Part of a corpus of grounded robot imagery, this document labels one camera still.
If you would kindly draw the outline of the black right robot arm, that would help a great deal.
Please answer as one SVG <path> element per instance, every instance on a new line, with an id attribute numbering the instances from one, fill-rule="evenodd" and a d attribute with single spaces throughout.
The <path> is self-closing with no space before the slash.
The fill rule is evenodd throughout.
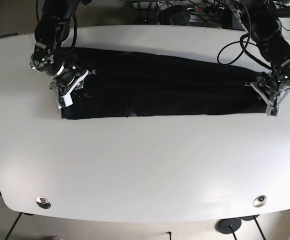
<path id="1" fill-rule="evenodd" d="M 46 0 L 35 28 L 36 44 L 30 67 L 52 79 L 50 88 L 58 94 L 59 109 L 71 106 L 71 93 L 84 87 L 87 75 L 96 73 L 76 65 L 79 3 L 79 0 Z"/>

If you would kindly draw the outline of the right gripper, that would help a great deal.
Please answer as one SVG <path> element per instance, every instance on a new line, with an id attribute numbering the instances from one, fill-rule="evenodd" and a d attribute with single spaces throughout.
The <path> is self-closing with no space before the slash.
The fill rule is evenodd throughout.
<path id="1" fill-rule="evenodd" d="M 64 92 L 70 88 L 75 81 L 87 75 L 96 75 L 96 70 L 91 71 L 81 69 L 77 66 L 60 66 L 49 72 L 49 77 L 52 79 L 51 88 L 57 94 L 57 106 L 58 109 L 69 107 L 73 104 L 73 100 L 70 94 L 64 95 Z"/>

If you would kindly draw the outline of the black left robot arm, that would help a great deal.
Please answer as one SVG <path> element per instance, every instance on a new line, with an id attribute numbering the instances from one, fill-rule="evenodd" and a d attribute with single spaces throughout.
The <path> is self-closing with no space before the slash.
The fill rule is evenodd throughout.
<path id="1" fill-rule="evenodd" d="M 290 46 L 264 3 L 246 6 L 244 1 L 232 0 L 228 6 L 248 32 L 247 38 L 256 43 L 261 56 L 270 63 L 267 66 L 247 52 L 250 58 L 271 72 L 246 85 L 266 103 L 268 116 L 278 116 L 280 104 L 290 94 Z"/>

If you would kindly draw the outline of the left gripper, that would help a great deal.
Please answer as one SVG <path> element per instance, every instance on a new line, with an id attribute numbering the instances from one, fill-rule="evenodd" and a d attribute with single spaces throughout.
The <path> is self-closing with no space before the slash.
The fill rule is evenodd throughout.
<path id="1" fill-rule="evenodd" d="M 283 100 L 290 94 L 290 86 L 286 85 L 285 78 L 272 75 L 267 77 L 257 77 L 256 81 L 246 82 L 245 87 L 252 87 L 264 100 L 267 107 L 265 113 L 270 117 L 277 117 L 279 107 Z"/>

